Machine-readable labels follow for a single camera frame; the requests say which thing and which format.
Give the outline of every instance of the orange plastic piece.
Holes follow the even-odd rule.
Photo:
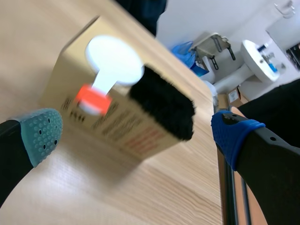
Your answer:
[[[80,88],[75,99],[77,101],[84,101],[85,103],[92,105],[104,115],[107,113],[112,102],[112,99],[109,96],[92,89],[92,87],[88,84],[85,84]]]

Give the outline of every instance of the black cloth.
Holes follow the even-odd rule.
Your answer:
[[[300,148],[300,79],[279,86],[263,96],[239,107],[248,118],[266,127]]]
[[[156,36],[157,22],[165,11],[167,0],[116,0],[116,2]]]

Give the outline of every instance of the tan box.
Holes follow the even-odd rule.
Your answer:
[[[248,100],[242,95],[240,89],[237,87],[227,94],[228,103],[234,107],[240,107],[248,102]]]
[[[217,95],[217,98],[219,109],[226,109],[230,105],[240,107],[248,102],[238,87],[228,92],[228,94]]]
[[[171,65],[157,66],[156,59],[135,41],[135,34],[119,31],[112,22],[100,16],[92,20],[61,51],[50,81],[41,98],[41,104],[60,111],[64,123],[84,129],[98,139],[105,140],[120,150],[144,159],[165,150],[180,141],[161,127],[151,116],[128,97],[128,88],[114,85],[109,96],[112,103],[105,116],[85,113],[74,101],[84,83],[93,83],[95,72],[85,57],[85,49],[97,35],[111,35],[127,42],[141,57],[144,64],[159,72],[162,78],[186,93],[171,79],[167,70]]]

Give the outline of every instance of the blue rubber gripper pad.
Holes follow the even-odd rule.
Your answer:
[[[62,133],[62,118],[55,109],[40,109],[12,118],[21,124],[21,136],[31,164],[36,167],[57,146]]]
[[[245,120],[233,125],[227,125],[222,119],[222,114],[224,113],[232,114],[230,111],[219,111],[212,116],[212,134],[214,141],[221,148],[227,163],[236,171],[236,161],[245,138],[251,131],[265,127],[265,125],[256,120]]]

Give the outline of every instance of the white sink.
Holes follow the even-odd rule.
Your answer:
[[[214,84],[218,94],[231,91],[253,75],[256,75],[258,79],[264,83],[275,82],[279,78],[279,73],[273,72],[268,63],[258,52],[255,43],[248,40],[243,41],[240,52],[245,64],[229,76],[224,77]]]
[[[274,73],[268,63],[257,50],[257,45],[245,40],[240,47],[240,53],[246,65],[262,82],[274,82],[279,78],[279,73]]]

